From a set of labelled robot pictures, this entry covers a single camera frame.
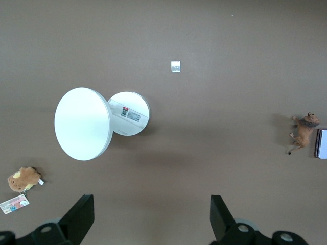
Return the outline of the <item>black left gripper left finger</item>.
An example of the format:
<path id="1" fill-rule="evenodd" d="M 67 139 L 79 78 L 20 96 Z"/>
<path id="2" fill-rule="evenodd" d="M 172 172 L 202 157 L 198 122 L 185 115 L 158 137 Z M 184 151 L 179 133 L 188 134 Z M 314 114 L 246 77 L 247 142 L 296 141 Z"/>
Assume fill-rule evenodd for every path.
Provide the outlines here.
<path id="1" fill-rule="evenodd" d="M 85 194 L 58 222 L 43 224 L 21 238 L 2 231 L 1 244 L 80 244 L 93 223 L 94 196 Z"/>

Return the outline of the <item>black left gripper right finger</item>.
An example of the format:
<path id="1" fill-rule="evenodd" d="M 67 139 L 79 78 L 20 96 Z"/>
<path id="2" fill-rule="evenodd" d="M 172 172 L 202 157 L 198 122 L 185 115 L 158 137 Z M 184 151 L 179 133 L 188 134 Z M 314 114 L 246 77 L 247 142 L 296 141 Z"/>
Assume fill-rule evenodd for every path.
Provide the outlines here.
<path id="1" fill-rule="evenodd" d="M 212 244 L 305 244 L 296 233 L 276 231 L 269 238 L 245 222 L 236 222 L 220 195 L 212 195 L 210 224 L 215 236 Z"/>

